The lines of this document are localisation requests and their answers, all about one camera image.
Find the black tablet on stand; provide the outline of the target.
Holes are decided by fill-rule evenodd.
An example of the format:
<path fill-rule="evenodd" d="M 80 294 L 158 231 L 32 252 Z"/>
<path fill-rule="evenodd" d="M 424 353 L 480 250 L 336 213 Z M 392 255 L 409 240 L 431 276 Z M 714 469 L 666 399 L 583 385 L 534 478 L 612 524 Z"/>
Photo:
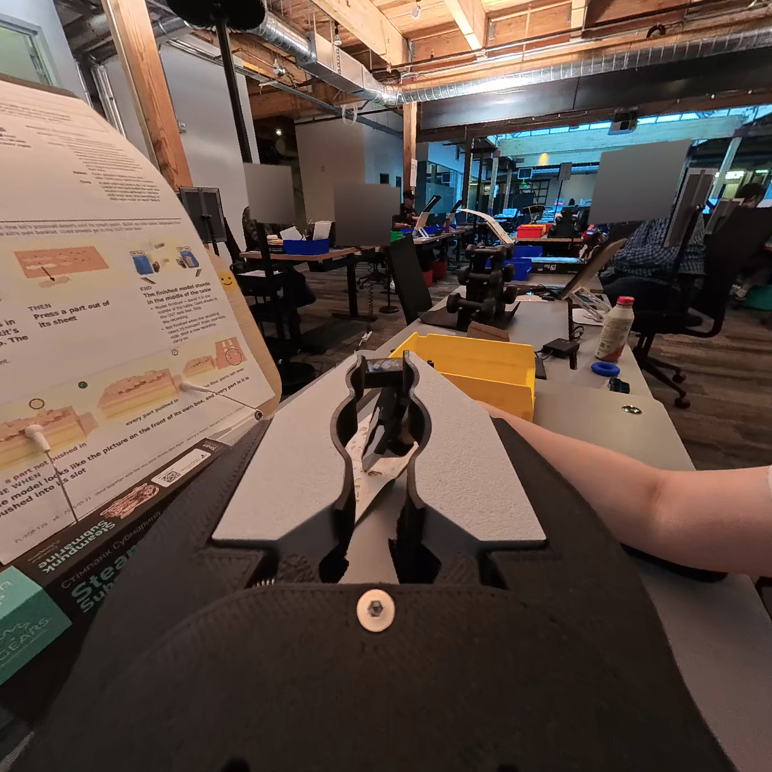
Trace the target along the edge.
<path fill-rule="evenodd" d="M 178 196 L 202 243 L 216 244 L 227 241 L 218 188 L 181 186 Z"/>

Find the silver air duct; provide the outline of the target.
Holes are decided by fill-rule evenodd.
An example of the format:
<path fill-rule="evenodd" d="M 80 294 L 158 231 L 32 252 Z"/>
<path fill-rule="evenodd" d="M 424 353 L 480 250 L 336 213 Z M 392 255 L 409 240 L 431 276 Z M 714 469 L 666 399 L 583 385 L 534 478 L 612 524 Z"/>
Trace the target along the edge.
<path fill-rule="evenodd" d="M 764 23 L 720 35 L 659 37 L 594 49 L 560 47 L 552 63 L 537 60 L 534 52 L 507 53 L 480 57 L 480 72 L 469 72 L 467 78 L 452 79 L 455 69 L 441 72 L 440 78 L 418 74 L 413 80 L 399 83 L 378 81 L 362 63 L 316 33 L 303 35 L 278 17 L 268 14 L 259 27 L 249 30 L 265 43 L 274 45 L 295 59 L 300 69 L 339 91 L 364 100 L 377 101 L 387 107 L 423 103 L 485 92 L 505 92 L 526 86 L 563 82 L 614 72 L 636 71 L 691 60 L 769 49 L 770 16 Z"/>

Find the assembly instruction booklet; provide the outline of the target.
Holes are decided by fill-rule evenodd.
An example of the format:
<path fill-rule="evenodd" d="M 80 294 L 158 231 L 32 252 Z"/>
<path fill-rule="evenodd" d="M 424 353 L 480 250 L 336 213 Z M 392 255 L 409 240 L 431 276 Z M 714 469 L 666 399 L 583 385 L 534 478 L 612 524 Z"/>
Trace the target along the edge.
<path fill-rule="evenodd" d="M 403 456 L 398 456 L 391 450 L 387 450 L 383 456 L 376 456 L 376 461 L 373 462 L 372 466 L 364 468 L 363 453 L 366 433 L 367 427 L 361 423 L 355 435 L 346 445 L 346 450 L 352 461 L 355 496 L 354 522 L 356 524 L 366 516 L 381 490 L 400 477 L 419 447 L 417 442 L 413 442 Z"/>

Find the black dumbbell rack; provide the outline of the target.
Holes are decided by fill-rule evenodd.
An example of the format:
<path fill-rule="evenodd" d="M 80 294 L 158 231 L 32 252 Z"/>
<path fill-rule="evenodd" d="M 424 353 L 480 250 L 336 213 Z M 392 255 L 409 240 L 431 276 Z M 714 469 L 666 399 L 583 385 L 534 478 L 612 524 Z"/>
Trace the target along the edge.
<path fill-rule="evenodd" d="M 515 266 L 507 263 L 513 252 L 513 244 L 466 247 L 468 266 L 458 272 L 458 283 L 466 294 L 463 297 L 451 294 L 446 301 L 446 309 L 455 316 L 458 331 L 467 332 L 472 322 L 500 330 L 509 327 L 516 310 L 507 311 L 507 305 L 517 305 L 517 287 L 513 284 Z"/>

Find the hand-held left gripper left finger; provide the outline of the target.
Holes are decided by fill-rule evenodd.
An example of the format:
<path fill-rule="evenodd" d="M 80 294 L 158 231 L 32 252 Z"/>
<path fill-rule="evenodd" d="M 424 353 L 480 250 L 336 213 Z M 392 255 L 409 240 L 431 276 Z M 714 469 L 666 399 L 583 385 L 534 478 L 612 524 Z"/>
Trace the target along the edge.
<path fill-rule="evenodd" d="M 217 544 L 347 547 L 365 359 L 354 354 L 274 415 L 215 528 Z"/>

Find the black model kit box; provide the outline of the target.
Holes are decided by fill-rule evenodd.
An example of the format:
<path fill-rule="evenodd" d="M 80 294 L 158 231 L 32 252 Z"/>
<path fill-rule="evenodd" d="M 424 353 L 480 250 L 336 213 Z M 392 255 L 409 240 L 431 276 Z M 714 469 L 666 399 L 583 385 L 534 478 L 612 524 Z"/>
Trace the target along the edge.
<path fill-rule="evenodd" d="M 71 629 L 92 622 L 150 527 L 230 448 L 217 439 L 200 440 L 2 568 L 2 684 Z"/>

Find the person's right forearm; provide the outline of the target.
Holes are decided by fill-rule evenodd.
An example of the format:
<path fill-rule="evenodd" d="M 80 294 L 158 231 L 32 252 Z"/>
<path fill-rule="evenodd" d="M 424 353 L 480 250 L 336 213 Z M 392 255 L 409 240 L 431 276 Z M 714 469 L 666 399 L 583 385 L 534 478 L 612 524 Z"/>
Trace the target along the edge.
<path fill-rule="evenodd" d="M 686 567 L 771 577 L 770 467 L 661 470 L 479 404 L 535 448 L 622 544 Z"/>

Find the grey tablet on stand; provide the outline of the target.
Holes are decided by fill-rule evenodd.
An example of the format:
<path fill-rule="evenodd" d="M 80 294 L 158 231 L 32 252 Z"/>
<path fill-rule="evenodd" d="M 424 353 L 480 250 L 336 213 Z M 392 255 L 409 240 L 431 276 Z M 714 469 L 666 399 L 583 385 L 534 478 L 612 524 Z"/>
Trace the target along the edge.
<path fill-rule="evenodd" d="M 683 176 L 662 248 L 688 246 L 697 216 L 704 209 L 718 174 L 717 168 L 688 168 Z"/>

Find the neighbouring document stand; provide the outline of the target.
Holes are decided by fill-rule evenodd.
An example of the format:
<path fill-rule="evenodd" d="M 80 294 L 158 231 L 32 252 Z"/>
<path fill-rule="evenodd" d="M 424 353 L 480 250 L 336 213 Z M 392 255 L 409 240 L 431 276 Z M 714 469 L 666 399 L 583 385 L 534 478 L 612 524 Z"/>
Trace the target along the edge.
<path fill-rule="evenodd" d="M 566 300 L 574 290 L 586 286 L 587 283 L 611 261 L 616 252 L 622 248 L 627 241 L 628 238 L 624 237 L 613 241 L 607 240 L 598 245 L 584 267 L 574 275 L 570 282 L 556 295 L 556 299 L 559 301 Z"/>

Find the black office chair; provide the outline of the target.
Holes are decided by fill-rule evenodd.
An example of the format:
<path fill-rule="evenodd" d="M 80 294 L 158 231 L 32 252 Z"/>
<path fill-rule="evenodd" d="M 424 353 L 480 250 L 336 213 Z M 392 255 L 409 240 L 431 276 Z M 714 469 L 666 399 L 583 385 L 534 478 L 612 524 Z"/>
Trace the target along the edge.
<path fill-rule="evenodd" d="M 677 408 L 690 407 L 687 393 L 680 387 L 686 375 L 679 366 L 650 357 L 655 338 L 668 334 L 696 339 L 715 337 L 723 328 L 729 292 L 739 269 L 763 247 L 770 234 L 770 207 L 734 208 L 706 238 L 700 288 L 695 288 L 694 279 L 688 275 L 677 274 L 665 290 L 659 308 L 634 312 L 632 331 L 639 337 L 633 349 L 634 358 L 642 371 L 677 393 Z"/>

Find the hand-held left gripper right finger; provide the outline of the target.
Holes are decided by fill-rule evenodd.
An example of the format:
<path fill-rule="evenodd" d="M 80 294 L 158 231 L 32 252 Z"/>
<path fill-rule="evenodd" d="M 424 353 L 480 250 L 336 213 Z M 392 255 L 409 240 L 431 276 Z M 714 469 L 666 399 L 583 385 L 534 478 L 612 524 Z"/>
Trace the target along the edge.
<path fill-rule="evenodd" d="M 542 547 L 546 535 L 489 413 L 415 353 L 411 405 L 428 430 L 409 492 L 426 547 Z"/>

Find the black upright panel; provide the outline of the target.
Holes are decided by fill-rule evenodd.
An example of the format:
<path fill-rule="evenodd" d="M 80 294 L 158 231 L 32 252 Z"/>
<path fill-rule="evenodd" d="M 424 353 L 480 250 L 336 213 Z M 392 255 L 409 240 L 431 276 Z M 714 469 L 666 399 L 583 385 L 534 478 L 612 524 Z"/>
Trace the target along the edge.
<path fill-rule="evenodd" d="M 408 325 L 433 307 L 433 301 L 421 271 L 411 234 L 393 241 L 386 252 L 386 263 Z"/>

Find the black lamp pole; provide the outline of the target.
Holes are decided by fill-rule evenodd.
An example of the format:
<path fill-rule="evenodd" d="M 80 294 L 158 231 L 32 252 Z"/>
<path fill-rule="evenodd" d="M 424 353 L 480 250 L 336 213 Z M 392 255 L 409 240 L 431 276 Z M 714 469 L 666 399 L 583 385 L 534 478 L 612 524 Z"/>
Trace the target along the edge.
<path fill-rule="evenodd" d="M 242 161 L 253 162 L 248 142 L 246 121 L 238 93 L 236 71 L 233 64 L 228 30 L 248 32 L 259 27 L 266 16 L 264 1 L 167 1 L 169 9 L 181 19 L 197 28 L 216 31 L 218 46 L 228 86 L 233 120 Z"/>

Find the printed instruction sheet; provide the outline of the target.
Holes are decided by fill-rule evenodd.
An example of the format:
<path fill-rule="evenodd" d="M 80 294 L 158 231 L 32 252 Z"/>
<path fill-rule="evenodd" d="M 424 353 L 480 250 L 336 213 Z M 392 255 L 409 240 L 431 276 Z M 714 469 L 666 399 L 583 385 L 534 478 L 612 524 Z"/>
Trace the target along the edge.
<path fill-rule="evenodd" d="M 7 564 L 273 390 L 160 172 L 82 100 L 2 79 L 1 548 Z"/>

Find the yellow plastic bin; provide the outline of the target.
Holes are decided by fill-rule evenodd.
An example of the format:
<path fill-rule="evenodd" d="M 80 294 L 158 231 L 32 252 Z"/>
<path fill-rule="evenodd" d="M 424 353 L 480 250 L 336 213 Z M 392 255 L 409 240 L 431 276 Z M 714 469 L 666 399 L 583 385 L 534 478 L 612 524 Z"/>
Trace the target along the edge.
<path fill-rule="evenodd" d="M 405 351 L 432 363 L 470 398 L 533 420 L 536 355 L 532 346 L 416 332 L 389 357 L 400 358 Z"/>

